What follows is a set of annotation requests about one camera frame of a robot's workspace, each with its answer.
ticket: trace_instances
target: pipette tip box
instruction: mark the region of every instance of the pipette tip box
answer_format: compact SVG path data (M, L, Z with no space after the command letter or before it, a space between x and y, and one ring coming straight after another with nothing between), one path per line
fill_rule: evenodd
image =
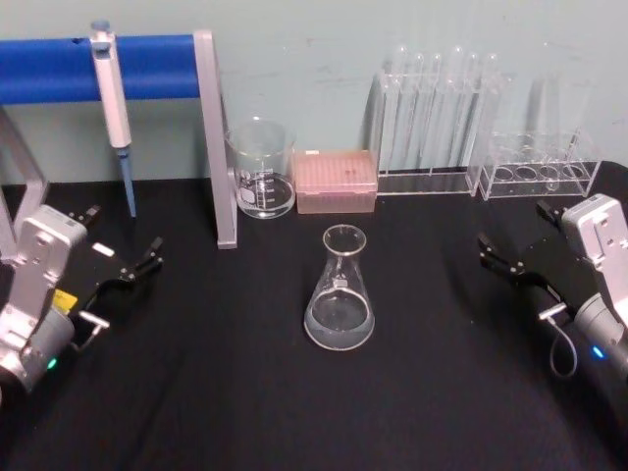
M295 152L292 175L300 214L371 213L377 171L368 150Z

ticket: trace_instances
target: blue pipette tip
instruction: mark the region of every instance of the blue pipette tip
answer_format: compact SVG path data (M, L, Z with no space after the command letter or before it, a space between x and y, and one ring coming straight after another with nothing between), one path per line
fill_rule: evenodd
M127 203L129 204L129 212L131 217L135 218L135 195L133 194L133 180L131 179L131 159L127 150L119 151L120 168L122 169L122 178L125 182L125 192L127 193Z

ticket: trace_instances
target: pipette stand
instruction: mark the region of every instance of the pipette stand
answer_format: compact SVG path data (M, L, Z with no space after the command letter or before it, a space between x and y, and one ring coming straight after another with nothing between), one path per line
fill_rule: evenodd
M118 36L117 42L128 100L200 98L217 243L219 248L236 248L236 195L233 174L227 165L219 69L211 31ZM0 63L0 106L100 100L86 37L0 41ZM3 141L13 142L11 152L16 160L26 165L26 172L20 170L26 177L27 197L16 222L7 226L15 231L20 221L43 200L45 180L4 112L0 113L0 143ZM8 217L6 205L4 214L0 214L0 218L5 217ZM11 252L12 247L7 246L6 240L8 238L0 233L0 250Z

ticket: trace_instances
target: black tablecloth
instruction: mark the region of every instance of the black tablecloth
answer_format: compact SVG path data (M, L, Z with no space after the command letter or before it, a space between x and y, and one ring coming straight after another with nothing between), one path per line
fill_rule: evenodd
M603 164L595 190L628 202L627 183L626 169ZM105 299L113 329L0 415L0 469L627 467L628 389L586 348L577 377L555 379L551 332L535 321L550 300L478 262L480 230L511 248L551 232L534 198L240 214L238 249L219 251L206 185L137 183L134 225L118 183L53 185L48 203L60 210L103 206L90 238L131 258L162 236L166 264L134 309ZM302 328L325 264L321 235L338 222L368 237L361 269L376 316L374 335L345 353Z

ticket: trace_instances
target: yellow label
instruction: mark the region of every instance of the yellow label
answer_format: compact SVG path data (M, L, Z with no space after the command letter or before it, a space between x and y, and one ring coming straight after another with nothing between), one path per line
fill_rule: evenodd
M59 309L70 312L70 309L74 307L79 299L76 296L72 296L68 292L55 289L55 295L52 299L52 303Z

